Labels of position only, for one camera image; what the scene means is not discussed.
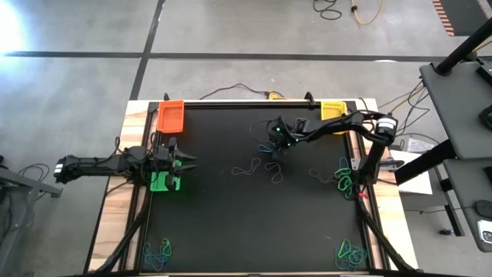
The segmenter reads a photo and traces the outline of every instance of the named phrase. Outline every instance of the wooden table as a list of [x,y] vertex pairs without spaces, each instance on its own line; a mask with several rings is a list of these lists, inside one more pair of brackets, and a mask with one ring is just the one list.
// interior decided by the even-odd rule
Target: wooden table
[[[360,99],[318,99],[317,101],[355,101],[357,109],[365,109],[364,103]],[[237,102],[247,102],[248,100],[235,100]],[[306,101],[306,100],[282,100],[282,101]],[[147,116],[148,103],[152,101],[130,101],[125,113],[125,120],[121,129],[121,148],[141,145],[142,136],[145,128],[145,119]],[[374,99],[365,99],[367,108],[373,111],[377,111],[377,104]],[[152,122],[151,132],[155,130],[156,122]],[[358,146],[355,135],[351,135],[352,148],[354,150],[355,158],[358,156]],[[368,152],[371,147],[371,142],[364,140],[364,147]],[[395,182],[393,173],[380,172],[380,179],[389,182]],[[108,189],[115,187],[123,183],[125,180],[120,177],[111,177],[108,183]],[[116,245],[120,242],[125,233],[125,225],[128,217],[128,209],[130,206],[131,192],[133,185],[124,185],[121,188],[113,191],[108,195],[103,203],[101,216],[96,225],[98,229],[95,233],[94,248],[92,250],[91,258],[88,264],[88,270],[95,270],[101,266],[106,258],[115,249]],[[141,207],[145,187],[140,188],[138,209]],[[383,182],[378,182],[374,185],[374,192],[376,195],[377,208],[381,218],[381,224],[383,232],[397,250],[397,252],[403,257],[405,262],[417,268],[417,260],[414,254],[414,247],[412,245],[410,233],[408,231],[407,220],[403,206],[400,200],[400,193],[396,185],[389,185]],[[368,200],[365,201],[367,209],[369,208]],[[374,257],[374,264],[377,269],[382,269],[381,255],[379,254],[379,245],[376,238],[369,230],[371,251]],[[132,239],[129,249],[127,269],[132,269],[133,261],[135,260],[135,246],[137,244],[138,232]],[[396,267],[391,263],[391,268],[396,270]]]

